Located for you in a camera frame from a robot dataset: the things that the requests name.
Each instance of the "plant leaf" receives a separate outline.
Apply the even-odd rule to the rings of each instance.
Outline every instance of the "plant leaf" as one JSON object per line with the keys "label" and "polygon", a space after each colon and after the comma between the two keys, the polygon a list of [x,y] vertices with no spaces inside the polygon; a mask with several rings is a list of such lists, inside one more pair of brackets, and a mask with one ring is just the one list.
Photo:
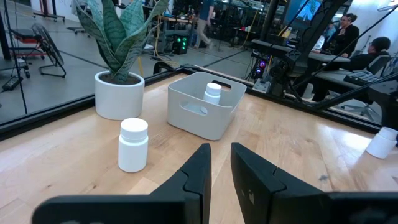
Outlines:
{"label": "plant leaf", "polygon": [[98,8],[97,2],[95,0],[87,0],[87,6],[93,15],[95,24],[104,33],[104,19],[100,9]]}
{"label": "plant leaf", "polygon": [[144,24],[144,11],[141,0],[134,0],[125,8],[120,16],[126,35],[130,36]]}
{"label": "plant leaf", "polygon": [[148,24],[152,21],[152,19],[155,16],[158,16],[159,14],[163,13],[166,10],[166,7],[169,3],[169,0],[159,0],[152,12],[150,13],[148,19],[145,21],[144,25],[135,31],[132,35],[129,37],[126,37],[119,45],[119,47],[116,49],[114,56],[119,62],[125,61],[125,58],[127,57],[127,54],[129,53],[129,50],[131,46],[134,44],[134,41],[139,40],[141,35],[146,34],[147,26]]}
{"label": "plant leaf", "polygon": [[80,24],[89,35],[93,36],[97,40],[98,46],[101,47],[101,50],[103,51],[103,55],[105,57],[104,61],[109,66],[111,72],[119,70],[121,63],[116,60],[112,54],[111,46],[106,43],[105,33],[101,31],[87,12],[80,7],[78,0],[75,1]]}
{"label": "plant leaf", "polygon": [[[149,34],[151,34],[157,26],[161,25],[157,24],[155,27],[153,27],[150,31]],[[131,45],[129,48],[129,51],[124,58],[124,62],[122,64],[122,67],[116,72],[115,79],[119,82],[125,82],[127,80],[127,75],[128,72],[131,68],[131,66],[134,64],[134,62],[137,60],[138,56],[141,54],[142,49],[145,47],[146,42],[148,41],[148,36],[145,36],[145,32],[143,33],[144,35],[135,35],[136,39],[134,43]]]}
{"label": "plant leaf", "polygon": [[112,49],[116,50],[123,39],[126,38],[126,31],[120,21],[112,0],[102,0],[104,14],[104,30],[106,37],[111,42]]}

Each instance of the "person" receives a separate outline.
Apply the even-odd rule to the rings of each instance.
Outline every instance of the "person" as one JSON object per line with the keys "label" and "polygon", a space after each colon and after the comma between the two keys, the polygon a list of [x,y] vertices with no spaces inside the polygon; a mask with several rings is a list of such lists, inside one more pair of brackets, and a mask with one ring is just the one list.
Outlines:
{"label": "person", "polygon": [[189,19],[195,18],[196,15],[195,15],[195,10],[194,10],[194,8],[191,8],[191,10],[189,10],[187,16],[189,17]]}
{"label": "person", "polygon": [[352,13],[341,17],[341,27],[333,36],[333,40],[336,41],[336,47],[333,54],[344,58],[349,58],[351,56],[355,50],[356,44],[358,43],[358,40],[355,39],[359,37],[359,28],[353,25],[353,22],[355,22],[357,18],[358,17]]}
{"label": "person", "polygon": [[330,22],[329,26],[323,32],[323,36],[326,39],[326,43],[329,43],[335,32],[336,32],[335,24],[333,22]]}
{"label": "person", "polygon": [[[341,63],[340,67],[349,71],[363,70],[369,66],[369,64],[372,63],[372,61],[378,56],[389,55],[387,50],[390,48],[390,46],[391,41],[388,37],[376,38],[368,47],[367,54],[361,54],[352,57],[350,62]],[[312,98],[312,101],[319,102],[325,99],[326,95],[328,94],[328,88],[315,81],[313,82],[313,93],[314,97]]]}
{"label": "person", "polygon": [[205,35],[204,31],[206,28],[206,25],[210,26],[211,22],[211,16],[213,15],[213,10],[214,10],[214,0],[203,0],[203,5],[199,13],[199,19],[198,19],[198,27],[197,27],[197,33],[198,33],[198,38],[197,38],[197,43],[195,44],[195,48],[199,48],[200,41],[204,41],[204,43],[208,46],[211,47],[211,40],[207,38]]}

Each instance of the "wooden table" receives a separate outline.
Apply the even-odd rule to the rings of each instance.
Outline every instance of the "wooden table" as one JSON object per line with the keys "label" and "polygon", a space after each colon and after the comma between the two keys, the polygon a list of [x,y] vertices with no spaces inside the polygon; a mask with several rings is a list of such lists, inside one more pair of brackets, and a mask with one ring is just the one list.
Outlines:
{"label": "wooden table", "polygon": [[[145,88],[140,118],[149,123],[144,170],[118,167],[119,121],[94,108],[0,142],[0,223],[29,223],[47,198],[68,194],[148,194],[204,142],[167,124],[167,87],[180,74]],[[246,94],[212,148],[210,223],[243,223],[235,193],[230,145],[240,142],[324,191],[398,190],[398,154],[364,152],[371,134]]]}

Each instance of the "white bottle cap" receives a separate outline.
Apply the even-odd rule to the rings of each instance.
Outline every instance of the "white bottle cap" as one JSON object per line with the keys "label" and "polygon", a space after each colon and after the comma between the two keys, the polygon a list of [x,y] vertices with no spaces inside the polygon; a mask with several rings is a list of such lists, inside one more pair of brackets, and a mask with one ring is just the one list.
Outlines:
{"label": "white bottle cap", "polygon": [[379,134],[388,140],[395,141],[397,139],[398,131],[391,128],[383,127],[379,131]]}
{"label": "white bottle cap", "polygon": [[142,141],[148,135],[148,123],[139,118],[128,118],[120,124],[120,135],[124,139]]}
{"label": "white bottle cap", "polygon": [[221,86],[216,83],[207,83],[206,92],[212,96],[218,96],[221,93]]}

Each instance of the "white cylinder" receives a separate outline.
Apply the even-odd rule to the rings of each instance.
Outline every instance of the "white cylinder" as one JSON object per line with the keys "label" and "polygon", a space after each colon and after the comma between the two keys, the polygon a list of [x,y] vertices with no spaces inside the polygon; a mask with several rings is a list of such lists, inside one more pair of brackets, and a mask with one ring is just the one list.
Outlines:
{"label": "white cylinder", "polygon": [[120,125],[119,168],[137,172],[147,164],[148,123],[139,118],[128,118]]}
{"label": "white cylinder", "polygon": [[[203,100],[209,103],[218,105],[221,98],[221,85],[216,83],[207,83],[206,92],[203,95]],[[207,109],[204,107],[200,108],[202,112],[207,114]]]}
{"label": "white cylinder", "polygon": [[135,118],[141,114],[144,97],[145,81],[139,75],[130,73],[140,80],[133,85],[116,85],[104,82],[100,76],[109,72],[99,72],[95,75],[95,110],[106,119],[124,120]]}
{"label": "white cylinder", "polygon": [[385,159],[397,144],[397,134],[394,129],[382,128],[369,143],[366,152],[379,159]]}

